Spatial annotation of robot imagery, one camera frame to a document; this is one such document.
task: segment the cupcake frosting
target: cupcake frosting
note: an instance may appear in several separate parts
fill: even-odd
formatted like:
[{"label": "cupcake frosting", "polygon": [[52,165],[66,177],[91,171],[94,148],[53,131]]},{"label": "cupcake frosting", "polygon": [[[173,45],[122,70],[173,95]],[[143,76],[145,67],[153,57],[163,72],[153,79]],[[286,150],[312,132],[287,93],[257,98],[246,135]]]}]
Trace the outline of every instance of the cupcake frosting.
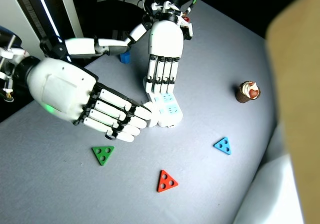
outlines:
[{"label": "cupcake frosting", "polygon": [[256,82],[245,82],[242,85],[242,93],[249,99],[256,99],[259,96],[259,92]]}]

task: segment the gray table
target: gray table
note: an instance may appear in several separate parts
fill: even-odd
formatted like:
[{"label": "gray table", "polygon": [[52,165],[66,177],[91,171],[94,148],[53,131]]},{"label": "gray table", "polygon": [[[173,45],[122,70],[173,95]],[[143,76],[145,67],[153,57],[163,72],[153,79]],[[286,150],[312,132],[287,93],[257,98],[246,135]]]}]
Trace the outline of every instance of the gray table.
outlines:
[{"label": "gray table", "polygon": [[[229,224],[275,126],[265,41],[199,1],[190,15],[174,90],[175,128],[145,129],[133,143],[51,116],[33,102],[0,124],[0,223]],[[136,101],[147,101],[148,35],[131,64],[103,56],[88,69]],[[256,81],[261,97],[240,104],[234,86]],[[230,156],[213,148],[227,136]],[[101,167],[91,150],[115,146]],[[160,170],[179,186],[157,193]]]}]

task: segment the red triangular block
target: red triangular block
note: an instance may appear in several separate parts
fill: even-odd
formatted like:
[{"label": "red triangular block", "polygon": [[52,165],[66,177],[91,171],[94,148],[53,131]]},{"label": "red triangular block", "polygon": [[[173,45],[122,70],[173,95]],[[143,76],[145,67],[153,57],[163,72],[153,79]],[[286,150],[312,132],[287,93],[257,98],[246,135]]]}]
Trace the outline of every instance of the red triangular block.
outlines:
[{"label": "red triangular block", "polygon": [[165,170],[161,170],[159,184],[158,184],[158,193],[166,191],[170,188],[178,186],[178,182],[173,179]]}]

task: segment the chocolate cupcake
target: chocolate cupcake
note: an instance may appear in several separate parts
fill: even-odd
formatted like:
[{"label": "chocolate cupcake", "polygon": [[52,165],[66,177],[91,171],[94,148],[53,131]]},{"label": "chocolate cupcake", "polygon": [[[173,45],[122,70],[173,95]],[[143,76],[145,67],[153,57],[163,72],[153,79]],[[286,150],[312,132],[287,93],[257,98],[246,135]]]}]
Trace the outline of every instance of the chocolate cupcake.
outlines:
[{"label": "chocolate cupcake", "polygon": [[235,98],[240,103],[246,103],[249,100],[255,100],[260,96],[260,88],[256,82],[246,81],[242,83],[235,94]]}]

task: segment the green triangle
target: green triangle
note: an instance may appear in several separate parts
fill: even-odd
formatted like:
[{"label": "green triangle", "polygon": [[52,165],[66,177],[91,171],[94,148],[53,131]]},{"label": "green triangle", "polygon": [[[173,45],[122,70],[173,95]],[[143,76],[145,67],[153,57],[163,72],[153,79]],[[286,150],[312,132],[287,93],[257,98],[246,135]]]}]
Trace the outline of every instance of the green triangle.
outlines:
[{"label": "green triangle", "polygon": [[109,159],[114,147],[94,147],[92,148],[101,166],[104,166]]}]

